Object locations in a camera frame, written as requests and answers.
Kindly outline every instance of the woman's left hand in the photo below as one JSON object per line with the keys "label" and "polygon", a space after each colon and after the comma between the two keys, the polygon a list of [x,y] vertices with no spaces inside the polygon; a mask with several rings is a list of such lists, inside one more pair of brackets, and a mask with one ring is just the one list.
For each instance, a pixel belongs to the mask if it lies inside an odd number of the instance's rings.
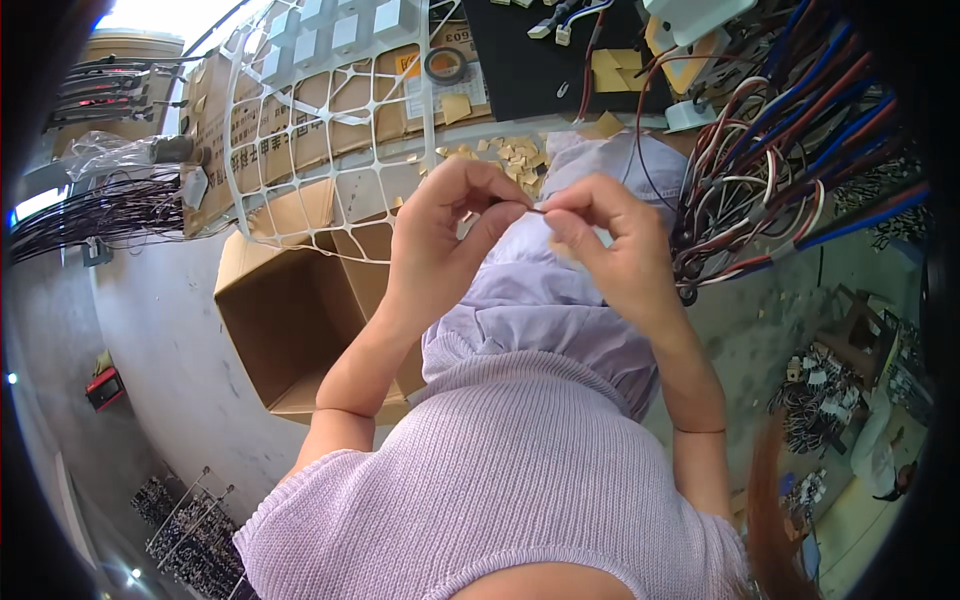
{"label": "woman's left hand", "polygon": [[[491,205],[494,199],[502,199]],[[438,166],[396,216],[390,281],[380,303],[391,322],[411,337],[463,299],[484,257],[533,202],[494,165],[449,159]],[[467,237],[457,224],[482,213]]]}

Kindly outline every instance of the wooden stool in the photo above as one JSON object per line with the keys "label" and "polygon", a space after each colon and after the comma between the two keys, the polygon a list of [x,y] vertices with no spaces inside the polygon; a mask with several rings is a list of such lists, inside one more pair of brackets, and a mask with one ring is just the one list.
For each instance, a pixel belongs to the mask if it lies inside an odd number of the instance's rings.
{"label": "wooden stool", "polygon": [[840,322],[839,331],[817,331],[815,339],[860,376],[864,389],[872,390],[883,372],[897,332],[867,305],[865,299],[851,292],[846,285],[841,283],[837,291],[849,298],[853,305]]}

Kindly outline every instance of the plastic grid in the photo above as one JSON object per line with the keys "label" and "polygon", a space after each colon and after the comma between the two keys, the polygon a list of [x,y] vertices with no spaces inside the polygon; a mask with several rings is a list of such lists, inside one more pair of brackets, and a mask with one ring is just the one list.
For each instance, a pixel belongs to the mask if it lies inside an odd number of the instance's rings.
{"label": "plastic grid", "polygon": [[[324,255],[339,256],[349,260],[389,264],[389,259],[371,258],[364,249],[363,244],[354,235],[353,231],[357,228],[376,227],[382,226],[382,224],[389,225],[391,230],[394,229],[396,218],[391,213],[391,209],[395,208],[395,205],[394,202],[392,200],[388,200],[388,198],[395,198],[396,196],[405,198],[407,196],[405,194],[397,194],[394,196],[387,194],[385,179],[395,176],[393,177],[394,180],[409,180],[409,170],[414,168],[418,171],[417,184],[419,184],[419,170],[421,167],[417,165],[425,166],[427,169],[432,169],[434,166],[436,166],[437,157],[432,151],[435,145],[434,115],[433,111],[430,109],[423,111],[423,148],[416,153],[417,156],[415,159],[412,156],[408,156],[402,161],[387,161],[385,158],[388,155],[381,154],[381,143],[377,139],[374,117],[380,107],[394,103],[405,103],[407,100],[411,99],[411,97],[404,96],[402,93],[398,93],[398,91],[402,92],[404,78],[408,73],[410,73],[411,69],[420,64],[421,58],[426,56],[426,54],[429,52],[430,40],[450,18],[450,16],[453,14],[453,11],[460,6],[460,3],[461,0],[442,0],[441,2],[430,6],[429,0],[415,0],[414,4],[419,11],[420,18],[420,24],[415,34],[411,36],[395,38],[391,40],[391,43],[373,39],[372,43],[365,51],[352,53],[352,58],[350,61],[344,63],[342,66],[333,66],[338,59],[341,59],[342,57],[331,57],[330,59],[325,60],[323,63],[318,64],[315,68],[312,68],[308,71],[295,71],[295,77],[291,78],[288,84],[279,86],[279,89],[276,89],[276,87],[262,85],[259,94],[251,98],[244,98],[240,101],[236,100],[238,79],[243,75],[252,78],[254,81],[259,81],[259,76],[255,67],[259,62],[262,63],[264,59],[263,49],[265,44],[269,43],[267,41],[266,32],[264,31],[264,27],[271,20],[267,18],[268,15],[277,15],[279,12],[287,10],[290,7],[298,6],[301,4],[301,2],[298,3],[296,1],[289,0],[276,0],[264,12],[252,17],[249,21],[241,25],[236,32],[234,32],[233,36],[231,37],[231,43],[224,44],[221,47],[221,53],[232,62],[228,90],[226,94],[227,105],[224,113],[224,131],[230,131],[233,111],[240,105],[251,102],[259,102],[260,111],[258,114],[261,115],[263,114],[263,110],[267,106],[268,102],[276,101],[288,108],[286,110],[288,118],[285,127],[267,135],[264,135],[258,127],[256,137],[253,142],[245,142],[244,144],[234,148],[232,141],[230,140],[230,136],[224,135],[224,156],[233,156],[233,153],[239,148],[260,144],[264,140],[272,140],[282,136],[286,136],[287,140],[291,171],[290,178],[288,180],[275,184],[267,184],[264,182],[263,170],[258,167],[256,172],[259,177],[259,186],[251,191],[245,191],[241,193],[237,179],[231,172],[231,169],[225,170],[226,181],[228,183],[230,193],[233,196],[236,214],[244,215],[243,218],[238,219],[238,227],[245,237],[256,243],[266,244],[276,248],[283,248],[287,250],[309,249],[321,252]],[[441,21],[436,22],[435,26],[431,28],[429,13],[431,10],[435,12],[437,9],[445,9],[446,12],[444,18]],[[376,72],[378,58],[385,53],[395,50],[396,48],[402,48],[403,46],[408,46],[411,44],[416,44],[419,46],[420,53],[407,65],[403,73],[396,75],[393,73]],[[328,89],[325,95],[325,102],[322,106],[312,106],[295,98],[295,90],[298,89],[300,84],[307,79],[310,79],[311,77],[323,72],[328,72],[329,77],[327,78]],[[368,102],[364,106],[353,107],[343,111],[331,110],[331,103],[337,97],[337,94],[345,88],[347,83],[352,78],[359,76],[370,78],[370,97]],[[384,95],[384,99],[380,101],[375,100],[375,84],[378,78],[388,78],[393,80],[391,91]],[[417,99],[420,100],[424,107],[432,107],[432,95],[432,82],[427,77],[421,77],[420,94]],[[312,171],[325,170],[324,173],[312,175],[310,172],[301,173],[297,170],[295,157],[296,144],[293,143],[292,140],[294,138],[294,131],[297,128],[302,127],[302,123],[294,122],[295,111],[299,111],[313,117],[310,123],[314,123],[318,119],[323,123],[326,133],[325,144],[327,163],[322,165],[319,169],[313,169]],[[372,141],[370,147],[370,151],[372,152],[372,160],[370,164],[350,167],[346,166],[344,157],[341,157],[340,159],[334,157],[330,139],[332,137],[331,128],[335,123],[343,124],[349,127],[368,126],[370,128],[370,136]],[[357,160],[355,155],[352,156],[354,157],[353,161],[356,162]],[[407,173],[400,173],[399,171],[401,169],[406,170]],[[348,179],[350,176],[355,176],[357,180],[364,178],[369,179],[371,176],[375,177],[375,184],[373,188],[374,190],[379,191],[378,200],[380,202],[373,201],[371,203],[371,199],[366,199],[365,203],[360,203],[360,205],[354,206],[353,201],[355,200],[355,195],[351,195],[351,198],[348,200],[345,198],[346,193],[344,191],[344,188],[346,188],[348,185]],[[321,182],[323,180],[331,180],[334,187],[334,222],[324,227],[313,227],[313,225],[310,223],[310,216],[308,214],[309,211],[304,203],[301,190],[306,186]],[[396,182],[391,181],[390,185],[396,185]],[[299,231],[280,232],[271,209],[271,203],[275,198],[293,191],[296,191],[297,193],[297,200],[299,201],[300,209],[302,210],[303,222],[306,224],[306,228]],[[249,218],[254,214],[255,211],[266,212],[270,219],[271,231],[273,232],[273,235],[252,235]],[[385,216],[374,220],[367,220],[364,221],[364,223],[357,223],[358,221],[369,219],[372,216],[380,213],[383,213]],[[317,233],[335,230],[344,231],[349,236],[353,244],[356,245],[356,248],[360,251],[361,256],[358,257],[341,254],[339,252],[331,251],[330,249],[320,248],[317,245]],[[291,243],[290,240],[302,238],[304,234],[307,236],[307,243]]]}

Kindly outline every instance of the hand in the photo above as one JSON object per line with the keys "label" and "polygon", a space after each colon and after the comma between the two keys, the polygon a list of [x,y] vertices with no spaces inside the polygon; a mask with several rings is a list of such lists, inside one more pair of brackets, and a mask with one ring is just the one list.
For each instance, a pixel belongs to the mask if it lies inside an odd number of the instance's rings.
{"label": "hand", "polygon": [[[494,197],[508,202],[491,205]],[[380,303],[391,311],[390,320],[420,336],[463,299],[487,253],[532,207],[523,190],[492,164],[444,161],[396,216],[390,280]],[[459,241],[457,224],[468,212],[482,216]]]}
{"label": "hand", "polygon": [[[557,192],[541,209],[558,241],[593,275],[607,303],[650,338],[685,319],[660,215],[616,180],[590,175]],[[608,230],[604,248],[592,226]]]}

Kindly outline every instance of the wrist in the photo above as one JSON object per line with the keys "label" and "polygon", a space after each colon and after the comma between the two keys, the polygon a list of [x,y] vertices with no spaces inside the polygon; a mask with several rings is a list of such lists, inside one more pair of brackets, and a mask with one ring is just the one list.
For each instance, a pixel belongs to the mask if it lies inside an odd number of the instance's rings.
{"label": "wrist", "polygon": [[401,314],[399,304],[387,295],[380,301],[367,327],[377,331],[383,342],[409,349],[423,335],[425,328]]}
{"label": "wrist", "polygon": [[642,307],[641,314],[627,315],[627,321],[645,335],[654,346],[672,346],[691,329],[679,297],[664,298]]}

